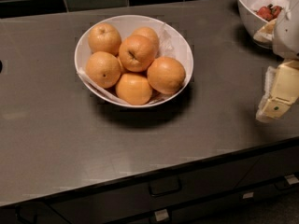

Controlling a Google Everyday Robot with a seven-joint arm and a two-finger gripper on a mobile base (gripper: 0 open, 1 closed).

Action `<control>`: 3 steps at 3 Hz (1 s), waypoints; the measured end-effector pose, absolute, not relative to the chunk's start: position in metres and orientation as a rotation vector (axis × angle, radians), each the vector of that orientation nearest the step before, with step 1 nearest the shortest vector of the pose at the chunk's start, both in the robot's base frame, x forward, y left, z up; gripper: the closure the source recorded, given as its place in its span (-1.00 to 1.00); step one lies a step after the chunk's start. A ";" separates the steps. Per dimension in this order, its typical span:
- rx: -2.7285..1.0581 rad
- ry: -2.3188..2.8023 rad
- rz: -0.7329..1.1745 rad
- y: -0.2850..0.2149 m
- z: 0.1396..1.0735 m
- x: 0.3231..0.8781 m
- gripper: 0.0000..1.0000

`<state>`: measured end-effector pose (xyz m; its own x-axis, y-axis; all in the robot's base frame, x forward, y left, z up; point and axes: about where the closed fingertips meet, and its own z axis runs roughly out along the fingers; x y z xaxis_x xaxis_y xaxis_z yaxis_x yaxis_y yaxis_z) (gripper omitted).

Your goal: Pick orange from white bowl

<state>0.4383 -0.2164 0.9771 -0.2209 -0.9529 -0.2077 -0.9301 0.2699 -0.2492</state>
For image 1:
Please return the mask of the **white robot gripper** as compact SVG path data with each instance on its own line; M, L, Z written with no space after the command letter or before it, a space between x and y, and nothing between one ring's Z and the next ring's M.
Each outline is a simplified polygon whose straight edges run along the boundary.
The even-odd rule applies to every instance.
M299 0L291 0L278 15L273 51L285 60L266 71L264 95L256 113L260 122L280 119L299 98Z

